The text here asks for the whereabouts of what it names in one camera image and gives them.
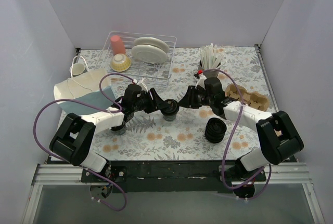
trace yellow bowl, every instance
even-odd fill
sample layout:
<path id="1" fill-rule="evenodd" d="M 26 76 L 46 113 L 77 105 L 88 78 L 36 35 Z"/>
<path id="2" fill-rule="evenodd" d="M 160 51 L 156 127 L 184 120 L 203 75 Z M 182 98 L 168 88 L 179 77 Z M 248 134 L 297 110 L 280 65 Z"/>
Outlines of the yellow bowl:
<path id="1" fill-rule="evenodd" d="M 126 71 L 132 62 L 126 54 L 116 54 L 111 59 L 111 68 L 116 72 Z"/>

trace white paper bag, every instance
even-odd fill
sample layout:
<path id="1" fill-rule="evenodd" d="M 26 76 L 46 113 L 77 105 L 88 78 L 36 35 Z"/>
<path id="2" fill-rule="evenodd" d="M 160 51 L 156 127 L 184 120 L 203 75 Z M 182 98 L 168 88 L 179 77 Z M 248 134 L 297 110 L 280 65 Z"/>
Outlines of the white paper bag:
<path id="1" fill-rule="evenodd" d="M 71 78 L 56 84 L 53 90 L 54 98 L 56 100 L 75 99 L 102 109 L 110 107 L 112 102 L 99 90 L 99 82 L 107 75 L 107 71 L 104 68 L 89 70 L 88 67 L 86 67 L 86 70 L 87 72 L 76 77 L 73 77 L 71 74 Z M 114 93 L 111 89 L 110 77 L 103 80 L 102 89 L 109 98 L 115 100 Z M 76 115 L 87 115 L 98 112 L 95 109 L 74 102 L 59 102 L 58 104 L 67 114 L 75 113 Z"/>

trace black cylinder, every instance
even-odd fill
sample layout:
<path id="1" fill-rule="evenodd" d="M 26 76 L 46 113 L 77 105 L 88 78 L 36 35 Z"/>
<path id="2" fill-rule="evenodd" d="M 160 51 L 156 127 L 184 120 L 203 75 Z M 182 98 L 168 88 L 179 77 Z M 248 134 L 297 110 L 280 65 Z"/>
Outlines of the black cylinder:
<path id="1" fill-rule="evenodd" d="M 211 118 L 208 120 L 204 136 L 212 143 L 219 143 L 223 140 L 227 126 L 219 118 Z"/>
<path id="2" fill-rule="evenodd" d="M 166 102 L 169 104 L 169 107 L 162 109 L 161 113 L 163 114 L 164 119 L 170 122 L 176 119 L 179 105 L 174 99 L 167 99 Z"/>
<path id="3" fill-rule="evenodd" d="M 126 132 L 126 125 L 123 124 L 120 126 L 112 127 L 111 130 L 116 136 L 121 136 Z"/>

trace black cup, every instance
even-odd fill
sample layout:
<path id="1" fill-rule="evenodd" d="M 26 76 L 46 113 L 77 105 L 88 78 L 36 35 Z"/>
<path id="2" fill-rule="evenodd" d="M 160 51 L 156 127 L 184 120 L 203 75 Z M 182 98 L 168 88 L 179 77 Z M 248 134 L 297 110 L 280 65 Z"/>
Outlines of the black cup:
<path id="1" fill-rule="evenodd" d="M 179 105 L 174 99 L 167 99 L 166 102 L 169 104 L 169 107 L 162 109 L 161 113 L 163 114 L 163 118 L 166 121 L 173 121 L 176 119 L 177 113 L 179 111 Z"/>
<path id="2" fill-rule="evenodd" d="M 212 143 L 219 143 L 223 140 L 227 126 L 225 123 L 216 117 L 208 120 L 204 136 Z"/>

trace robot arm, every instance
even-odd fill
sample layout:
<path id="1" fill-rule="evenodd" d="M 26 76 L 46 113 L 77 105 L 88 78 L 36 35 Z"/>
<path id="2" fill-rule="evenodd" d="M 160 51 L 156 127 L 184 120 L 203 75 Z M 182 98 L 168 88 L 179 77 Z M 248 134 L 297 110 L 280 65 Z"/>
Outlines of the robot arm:
<path id="1" fill-rule="evenodd" d="M 202 78 L 196 86 L 189 86 L 179 106 L 197 109 L 210 106 L 213 112 L 231 121 L 236 121 L 241 103 L 225 96 L 218 78 Z M 240 124 L 258 133 L 260 148 L 240 157 L 236 161 L 240 178 L 269 163 L 278 165 L 304 148 L 302 139 L 286 112 L 263 112 L 243 106 Z"/>
<path id="2" fill-rule="evenodd" d="M 110 164 L 104 157 L 90 150 L 93 136 L 106 129 L 125 130 L 126 123 L 137 111 L 151 113 L 169 107 L 155 89 L 148 90 L 143 81 L 129 84 L 119 104 L 122 112 L 118 113 L 112 113 L 118 109 L 111 106 L 108 112 L 82 116 L 68 114 L 53 137 L 50 150 L 74 166 L 81 165 L 105 175 Z"/>

